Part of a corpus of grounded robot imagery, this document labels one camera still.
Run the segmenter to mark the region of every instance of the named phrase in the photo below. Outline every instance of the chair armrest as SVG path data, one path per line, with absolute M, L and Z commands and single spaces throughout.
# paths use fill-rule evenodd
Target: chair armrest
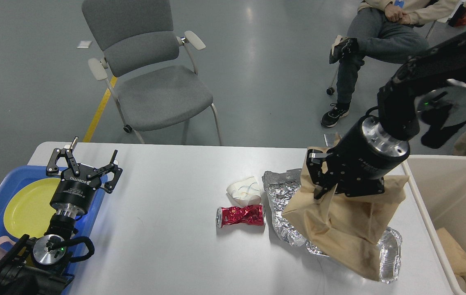
M 206 45 L 202 40 L 192 31 L 184 32 L 186 40 L 189 41 L 197 50 L 202 50 L 206 48 Z
M 87 64 L 89 64 L 89 69 L 91 69 L 91 73 L 93 73 L 93 76 L 95 79 L 97 79 L 97 81 L 107 79 L 107 72 L 104 69 L 104 66 L 102 66 L 102 63 L 100 63 L 100 60 L 96 58 L 90 58 L 87 61 Z

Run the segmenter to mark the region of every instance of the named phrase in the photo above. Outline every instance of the crumpled aluminum foil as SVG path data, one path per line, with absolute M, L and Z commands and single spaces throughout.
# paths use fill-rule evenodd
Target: crumpled aluminum foil
M 282 211 L 291 200 L 291 197 L 300 188 L 300 172 L 302 169 L 288 170 L 284 173 L 271 171 L 264 172 L 262 182 L 271 208 L 271 222 L 276 235 L 293 247 L 300 247 L 306 243 L 291 223 L 282 217 Z
M 262 182 L 264 190 L 269 200 L 269 205 L 272 214 L 272 224 L 276 235 L 286 243 L 293 247 L 300 247 L 306 244 L 306 249 L 309 253 L 327 256 L 315 246 L 311 241 L 308 241 L 302 236 L 288 220 L 282 217 L 284 207 L 289 203 L 291 197 L 299 190 L 301 168 L 288 170 L 284 173 L 275 173 L 271 171 L 264 172 Z M 377 248 L 380 250 L 380 280 L 389 284 L 397 280 L 398 271 L 400 269 L 400 246 L 402 237 L 398 231 L 387 227 L 382 234 L 381 239 L 377 243 Z

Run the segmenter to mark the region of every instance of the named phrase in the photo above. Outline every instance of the blue tray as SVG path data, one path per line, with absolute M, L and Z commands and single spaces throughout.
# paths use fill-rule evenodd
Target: blue tray
M 5 176 L 4 180 L 0 184 L 0 237 L 8 236 L 13 241 L 18 241 L 17 238 L 10 235 L 7 230 L 5 230 L 3 224 L 3 215 L 5 208 L 9 204 L 9 201 L 12 197 L 23 187 L 27 186 L 30 183 L 35 181 L 45 179 L 47 176 L 45 175 L 45 167 L 44 166 L 21 166 L 15 168 L 11 172 Z M 107 176 L 102 178 L 102 183 L 107 181 Z M 104 192 L 103 189 L 98 189 L 95 198 L 93 199 L 93 203 L 89 208 L 89 213 L 87 213 L 81 220 L 79 220 L 75 227 L 78 229 L 78 236 L 89 236 L 91 230 L 93 229 L 93 224 L 97 218 L 98 211 L 100 209 L 100 205 L 104 200 Z M 79 245 L 71 247 L 73 251 L 73 256 L 81 256 L 84 252 L 85 246 Z M 70 263 L 66 268 L 67 273 L 74 274 L 76 271 L 78 263 Z M 62 295 L 66 295 L 69 291 L 69 288 L 66 288 Z

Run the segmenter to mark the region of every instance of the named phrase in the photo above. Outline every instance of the black sneaker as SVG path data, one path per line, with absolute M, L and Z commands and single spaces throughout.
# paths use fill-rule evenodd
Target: black sneaker
M 330 52 L 330 64 L 336 63 L 344 56 L 355 53 L 359 50 L 359 44 L 356 38 L 343 37 L 338 35 L 332 44 Z
M 334 108 L 322 116 L 321 125 L 324 127 L 335 126 L 338 122 L 338 119 L 347 116 L 349 113 L 349 109 L 341 109 L 336 103 L 332 103 L 330 106 Z

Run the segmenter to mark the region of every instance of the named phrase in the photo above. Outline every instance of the yellow plate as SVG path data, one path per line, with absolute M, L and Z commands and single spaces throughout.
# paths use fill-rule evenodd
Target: yellow plate
M 49 202 L 60 179 L 41 179 L 28 184 L 13 196 L 5 208 L 4 226 L 13 237 L 23 234 L 40 238 L 48 229 L 49 220 L 57 211 Z

